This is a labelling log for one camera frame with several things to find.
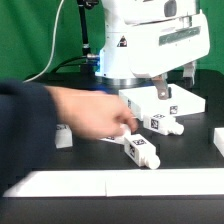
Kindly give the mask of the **bare human hand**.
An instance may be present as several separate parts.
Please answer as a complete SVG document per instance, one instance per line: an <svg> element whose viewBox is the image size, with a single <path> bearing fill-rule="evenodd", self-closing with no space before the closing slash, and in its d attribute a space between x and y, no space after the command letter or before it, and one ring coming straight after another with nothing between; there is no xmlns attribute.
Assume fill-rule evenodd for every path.
<svg viewBox="0 0 224 224"><path fill-rule="evenodd" d="M124 133L122 124L132 132L138 127L131 110L117 95L63 87L47 86L46 89L54 100L59 121L79 136L116 137Z"/></svg>

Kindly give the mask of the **dark blue sleeve forearm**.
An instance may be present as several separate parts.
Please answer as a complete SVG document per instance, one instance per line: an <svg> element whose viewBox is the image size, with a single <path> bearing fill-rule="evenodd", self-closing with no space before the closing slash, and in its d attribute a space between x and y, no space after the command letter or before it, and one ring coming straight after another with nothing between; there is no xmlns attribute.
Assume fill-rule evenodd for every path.
<svg viewBox="0 0 224 224"><path fill-rule="evenodd" d="M55 150L57 115L44 86L0 82L0 198Z"/></svg>

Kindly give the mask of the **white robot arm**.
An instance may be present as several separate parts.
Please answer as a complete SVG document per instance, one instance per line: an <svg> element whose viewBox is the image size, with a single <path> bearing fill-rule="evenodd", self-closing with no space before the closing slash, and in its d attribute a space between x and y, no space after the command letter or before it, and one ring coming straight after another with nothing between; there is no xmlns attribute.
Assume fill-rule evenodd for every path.
<svg viewBox="0 0 224 224"><path fill-rule="evenodd" d="M96 75L115 84L150 79L171 97L167 73L181 67L194 84L196 61L209 53L208 22L197 0L102 0L105 44Z"/></svg>

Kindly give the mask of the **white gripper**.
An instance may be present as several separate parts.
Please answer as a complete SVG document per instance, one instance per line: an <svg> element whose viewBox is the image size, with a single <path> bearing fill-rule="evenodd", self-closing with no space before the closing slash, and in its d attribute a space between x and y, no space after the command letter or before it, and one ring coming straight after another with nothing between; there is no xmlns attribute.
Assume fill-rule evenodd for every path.
<svg viewBox="0 0 224 224"><path fill-rule="evenodd" d="M167 75L162 73L184 65L184 84L193 86L195 60L206 56L209 50L208 22L203 12L165 22L133 26L128 31L130 70L139 78L153 77L152 82L160 100L170 98Z"/></svg>

